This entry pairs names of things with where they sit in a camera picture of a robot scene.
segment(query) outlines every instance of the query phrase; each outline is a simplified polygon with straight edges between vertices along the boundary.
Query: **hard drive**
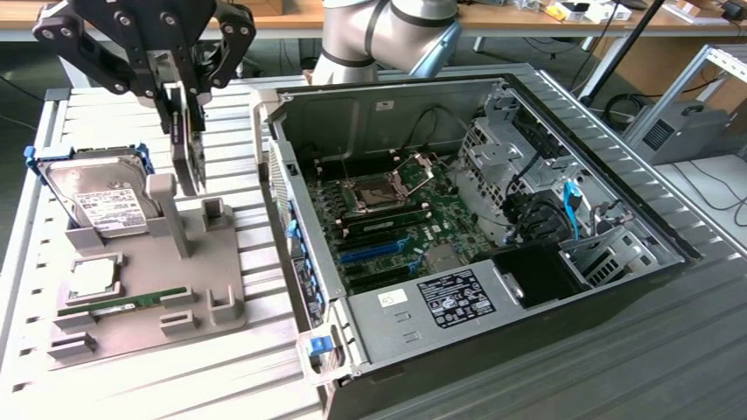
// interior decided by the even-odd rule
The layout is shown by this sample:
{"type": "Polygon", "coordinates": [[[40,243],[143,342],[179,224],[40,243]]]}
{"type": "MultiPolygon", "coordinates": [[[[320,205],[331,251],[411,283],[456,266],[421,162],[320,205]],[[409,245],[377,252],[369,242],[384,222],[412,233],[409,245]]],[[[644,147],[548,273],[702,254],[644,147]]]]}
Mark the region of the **hard drive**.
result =
{"type": "Polygon", "coordinates": [[[49,186],[75,228],[95,228],[104,238],[147,232],[160,208],[145,195],[153,173],[144,144],[63,152],[25,150],[25,164],[49,186]]]}

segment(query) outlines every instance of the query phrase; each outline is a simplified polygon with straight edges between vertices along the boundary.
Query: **blue cable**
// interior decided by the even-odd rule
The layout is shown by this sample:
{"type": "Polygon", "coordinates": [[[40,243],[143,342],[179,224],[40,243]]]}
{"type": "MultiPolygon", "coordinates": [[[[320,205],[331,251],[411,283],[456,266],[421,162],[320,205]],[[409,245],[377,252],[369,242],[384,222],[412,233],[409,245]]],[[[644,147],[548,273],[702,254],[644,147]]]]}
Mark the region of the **blue cable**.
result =
{"type": "Polygon", "coordinates": [[[571,225],[573,226],[573,238],[577,240],[579,225],[575,220],[575,209],[581,205],[581,190],[573,181],[565,181],[563,185],[563,206],[564,212],[568,214],[571,225]]]}

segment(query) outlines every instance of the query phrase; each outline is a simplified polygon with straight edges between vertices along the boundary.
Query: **blue pcie slot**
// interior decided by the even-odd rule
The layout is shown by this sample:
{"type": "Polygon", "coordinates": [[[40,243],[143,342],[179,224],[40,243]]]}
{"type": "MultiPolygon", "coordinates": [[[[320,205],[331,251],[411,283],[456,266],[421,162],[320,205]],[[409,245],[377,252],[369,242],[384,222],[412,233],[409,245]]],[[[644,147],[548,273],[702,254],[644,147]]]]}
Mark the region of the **blue pcie slot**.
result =
{"type": "Polygon", "coordinates": [[[345,252],[340,255],[340,263],[355,263],[377,256],[397,254],[405,250],[407,241],[409,241],[409,236],[405,239],[400,239],[399,241],[393,241],[385,245],[379,245],[373,248],[364,248],[351,252],[345,252]]]}

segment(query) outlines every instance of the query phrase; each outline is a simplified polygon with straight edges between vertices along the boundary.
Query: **motherboard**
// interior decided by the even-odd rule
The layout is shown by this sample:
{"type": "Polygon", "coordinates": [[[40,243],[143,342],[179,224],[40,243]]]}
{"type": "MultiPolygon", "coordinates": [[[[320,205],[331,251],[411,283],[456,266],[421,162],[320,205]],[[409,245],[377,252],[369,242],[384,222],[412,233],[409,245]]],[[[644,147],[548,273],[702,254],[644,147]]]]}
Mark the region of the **motherboard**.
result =
{"type": "Polygon", "coordinates": [[[352,294],[461,267],[493,248],[432,154],[404,157],[392,171],[307,187],[352,294]]]}

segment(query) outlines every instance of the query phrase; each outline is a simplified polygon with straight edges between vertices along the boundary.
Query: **hard drive label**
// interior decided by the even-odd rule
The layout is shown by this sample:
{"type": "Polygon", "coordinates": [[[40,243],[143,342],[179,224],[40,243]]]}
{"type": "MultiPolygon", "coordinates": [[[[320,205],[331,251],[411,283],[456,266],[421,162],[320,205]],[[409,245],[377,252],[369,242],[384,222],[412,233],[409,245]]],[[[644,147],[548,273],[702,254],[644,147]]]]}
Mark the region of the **hard drive label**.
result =
{"type": "Polygon", "coordinates": [[[449,328],[495,312],[471,269],[417,284],[435,323],[449,328]]]}
{"type": "Polygon", "coordinates": [[[143,208],[131,188],[75,194],[75,200],[99,232],[135,228],[145,224],[143,208]]]}

